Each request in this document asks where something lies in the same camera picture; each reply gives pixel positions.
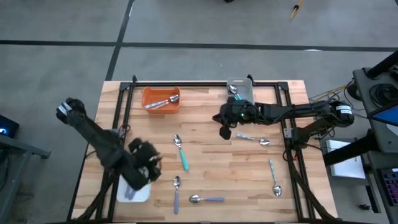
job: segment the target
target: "cutlery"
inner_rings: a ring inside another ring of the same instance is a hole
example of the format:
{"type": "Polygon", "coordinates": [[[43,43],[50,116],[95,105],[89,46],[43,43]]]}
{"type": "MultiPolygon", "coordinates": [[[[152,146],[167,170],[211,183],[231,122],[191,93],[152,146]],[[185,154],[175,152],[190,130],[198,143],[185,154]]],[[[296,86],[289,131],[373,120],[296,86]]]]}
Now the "cutlery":
{"type": "Polygon", "coordinates": [[[153,107],[152,110],[161,108],[161,107],[163,107],[163,106],[165,106],[165,105],[167,105],[169,103],[176,103],[176,102],[179,101],[179,99],[180,99],[180,97],[178,95],[176,95],[176,97],[171,98],[170,101],[167,101],[165,103],[162,103],[160,105],[157,105],[157,106],[153,107]]]}
{"type": "Polygon", "coordinates": [[[228,90],[235,96],[236,100],[242,100],[241,96],[238,94],[238,89],[234,85],[228,85],[228,90]]]}
{"type": "Polygon", "coordinates": [[[136,194],[136,191],[133,190],[130,186],[127,185],[126,193],[124,193],[124,197],[132,200],[136,194]]]}
{"type": "Polygon", "coordinates": [[[189,197],[189,201],[191,203],[198,203],[201,200],[206,200],[209,202],[224,202],[225,198],[223,198],[223,197],[200,198],[199,195],[192,195],[191,197],[189,197]]]}
{"type": "MultiPolygon", "coordinates": [[[[256,140],[253,137],[245,136],[243,134],[236,134],[236,137],[244,138],[244,139],[248,139],[248,140],[256,140]]],[[[262,139],[259,140],[259,144],[262,145],[262,146],[268,146],[269,145],[269,140],[265,139],[265,138],[262,138],[262,139]]]]}
{"type": "Polygon", "coordinates": [[[178,214],[178,189],[180,188],[181,179],[179,176],[174,178],[175,196],[174,196],[174,214],[178,214]]]}
{"type": "Polygon", "coordinates": [[[164,101],[160,101],[160,102],[156,102],[156,103],[151,103],[149,105],[146,105],[144,108],[148,109],[148,108],[151,108],[151,107],[154,107],[154,106],[157,106],[157,105],[161,105],[163,103],[168,102],[169,100],[173,101],[173,99],[175,99],[175,98],[178,98],[178,95],[171,95],[168,100],[164,100],[164,101]]]}
{"type": "Polygon", "coordinates": [[[282,187],[276,183],[274,163],[272,159],[269,160],[269,164],[271,165],[272,177],[274,178],[274,188],[273,188],[274,195],[279,197],[280,195],[282,195],[282,187]]]}
{"type": "Polygon", "coordinates": [[[182,151],[182,148],[181,148],[181,143],[182,143],[182,140],[181,140],[180,136],[178,134],[175,134],[174,135],[174,144],[180,149],[180,156],[181,156],[181,160],[182,160],[184,169],[189,170],[188,162],[185,159],[184,152],[182,151]]]}

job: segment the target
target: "wooden table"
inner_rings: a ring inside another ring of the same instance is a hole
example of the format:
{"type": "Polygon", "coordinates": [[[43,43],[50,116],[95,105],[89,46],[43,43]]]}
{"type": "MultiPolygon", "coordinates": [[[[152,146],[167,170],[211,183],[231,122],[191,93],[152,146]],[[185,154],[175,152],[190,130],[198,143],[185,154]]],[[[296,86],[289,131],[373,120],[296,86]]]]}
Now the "wooden table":
{"type": "MultiPolygon", "coordinates": [[[[308,103],[304,82],[288,81],[292,103],[308,103]]],[[[112,126],[120,82],[105,82],[95,121],[102,128],[112,126]]],[[[150,199],[145,203],[116,202],[114,222],[276,222],[297,221],[292,186],[280,124],[270,126],[245,124],[232,129],[235,133],[270,139],[269,146],[256,141],[232,137],[224,140],[218,134],[220,124],[211,120],[226,101],[222,87],[182,87],[180,111],[177,114],[148,114],[141,107],[143,88],[134,88],[130,110],[131,130],[126,144],[136,137],[149,140],[163,154],[162,175],[152,184],[150,199]],[[190,170],[185,172],[173,135],[182,138],[190,170]],[[274,160],[282,196],[272,192],[269,159],[274,160]],[[174,214],[173,179],[181,177],[180,212],[174,214]],[[189,196],[225,197],[224,203],[191,204],[189,196]]],[[[254,87],[257,102],[276,103],[275,91],[254,87]]],[[[122,107],[120,123],[123,120],[122,107]]],[[[296,119],[297,126],[306,126],[312,118],[296,119]]],[[[311,147],[303,150],[310,188],[329,213],[337,216],[322,154],[311,147]]],[[[74,204],[72,218],[81,215],[94,199],[101,185],[103,168],[95,155],[86,159],[74,204]]],[[[303,192],[300,198],[307,214],[303,192]]]]}

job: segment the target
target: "orange bowl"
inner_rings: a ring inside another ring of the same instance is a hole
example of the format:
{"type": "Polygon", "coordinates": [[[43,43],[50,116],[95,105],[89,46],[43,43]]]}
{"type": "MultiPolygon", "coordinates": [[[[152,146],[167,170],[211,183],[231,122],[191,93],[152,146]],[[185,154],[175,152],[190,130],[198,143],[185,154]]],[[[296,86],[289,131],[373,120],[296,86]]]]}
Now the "orange bowl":
{"type": "Polygon", "coordinates": [[[179,96],[178,101],[175,103],[168,103],[167,105],[162,106],[161,108],[157,109],[148,108],[145,110],[150,114],[178,113],[178,111],[180,110],[180,100],[181,100],[179,87],[174,87],[170,89],[150,88],[148,86],[145,87],[144,92],[142,93],[142,101],[141,101],[142,108],[151,103],[168,100],[171,95],[178,95],[179,96]]]}

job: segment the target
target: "white container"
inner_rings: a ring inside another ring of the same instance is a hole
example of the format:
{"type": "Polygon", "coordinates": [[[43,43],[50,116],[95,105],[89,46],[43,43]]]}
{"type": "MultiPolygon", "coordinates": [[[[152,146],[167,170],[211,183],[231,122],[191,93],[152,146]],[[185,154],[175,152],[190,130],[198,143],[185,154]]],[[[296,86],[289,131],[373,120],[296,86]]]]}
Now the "white container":
{"type": "Polygon", "coordinates": [[[126,180],[120,175],[119,178],[119,186],[118,186],[118,194],[116,195],[116,199],[121,203],[142,203],[146,202],[150,197],[150,184],[145,185],[141,190],[137,191],[132,199],[126,198],[126,190],[130,188],[127,184],[126,180]]]}

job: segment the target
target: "computer monitor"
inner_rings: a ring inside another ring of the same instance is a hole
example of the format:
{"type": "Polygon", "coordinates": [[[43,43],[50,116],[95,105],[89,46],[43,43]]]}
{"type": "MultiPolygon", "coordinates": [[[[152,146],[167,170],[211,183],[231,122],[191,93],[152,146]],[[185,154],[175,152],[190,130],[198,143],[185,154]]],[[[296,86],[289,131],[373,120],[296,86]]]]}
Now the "computer monitor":
{"type": "Polygon", "coordinates": [[[398,126],[398,101],[372,111],[369,113],[368,118],[398,126]]]}

